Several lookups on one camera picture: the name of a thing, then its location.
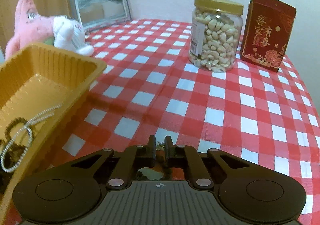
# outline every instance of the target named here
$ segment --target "red and white checkered tablecloth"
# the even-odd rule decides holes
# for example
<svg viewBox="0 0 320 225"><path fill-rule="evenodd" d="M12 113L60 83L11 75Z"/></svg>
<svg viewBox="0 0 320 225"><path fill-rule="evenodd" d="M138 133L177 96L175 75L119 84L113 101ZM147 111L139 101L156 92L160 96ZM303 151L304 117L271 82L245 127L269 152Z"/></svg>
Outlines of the red and white checkered tablecloth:
<svg viewBox="0 0 320 225"><path fill-rule="evenodd" d="M189 62L190 34L190 24L163 20L91 33L93 56L108 67L48 163L170 135L175 144L220 148L293 177L308 195L300 222L320 224L320 119L291 61L285 56L274 73L238 59L231 71L212 74Z"/></svg>

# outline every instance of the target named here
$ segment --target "gold lid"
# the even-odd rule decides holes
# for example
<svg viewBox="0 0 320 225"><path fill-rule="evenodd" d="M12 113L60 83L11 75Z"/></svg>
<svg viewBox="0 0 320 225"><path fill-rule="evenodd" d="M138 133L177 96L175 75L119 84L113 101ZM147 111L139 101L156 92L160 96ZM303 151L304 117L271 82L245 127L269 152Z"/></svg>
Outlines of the gold lid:
<svg viewBox="0 0 320 225"><path fill-rule="evenodd" d="M243 15L243 5L229 0L195 0L195 6L206 10L219 10L222 13Z"/></svg>

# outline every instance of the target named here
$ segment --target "jar of cashews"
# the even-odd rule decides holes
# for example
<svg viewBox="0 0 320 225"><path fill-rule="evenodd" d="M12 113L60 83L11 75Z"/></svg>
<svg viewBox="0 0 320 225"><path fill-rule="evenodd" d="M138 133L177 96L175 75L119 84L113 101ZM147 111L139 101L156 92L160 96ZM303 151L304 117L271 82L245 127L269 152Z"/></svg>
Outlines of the jar of cashews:
<svg viewBox="0 0 320 225"><path fill-rule="evenodd" d="M212 72L230 70L236 60L243 5L229 0L195 0L189 59Z"/></svg>

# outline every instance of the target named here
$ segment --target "white label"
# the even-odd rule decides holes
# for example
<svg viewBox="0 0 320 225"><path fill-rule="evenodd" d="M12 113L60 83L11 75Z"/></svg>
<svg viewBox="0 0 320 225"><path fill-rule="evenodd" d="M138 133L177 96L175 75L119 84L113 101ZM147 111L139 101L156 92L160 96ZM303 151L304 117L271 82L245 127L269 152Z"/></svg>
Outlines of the white label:
<svg viewBox="0 0 320 225"><path fill-rule="evenodd" d="M201 55L202 52L204 29L205 24L198 22L194 18L192 19L191 41L189 50L197 57L198 55Z"/></svg>

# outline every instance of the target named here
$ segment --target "red box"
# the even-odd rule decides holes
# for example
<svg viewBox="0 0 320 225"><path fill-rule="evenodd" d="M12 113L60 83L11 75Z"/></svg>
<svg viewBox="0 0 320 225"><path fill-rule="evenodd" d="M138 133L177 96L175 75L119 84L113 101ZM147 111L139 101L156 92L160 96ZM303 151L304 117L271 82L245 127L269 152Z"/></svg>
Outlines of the red box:
<svg viewBox="0 0 320 225"><path fill-rule="evenodd" d="M251 0L241 60L278 72L295 16L296 9L279 0Z"/></svg>

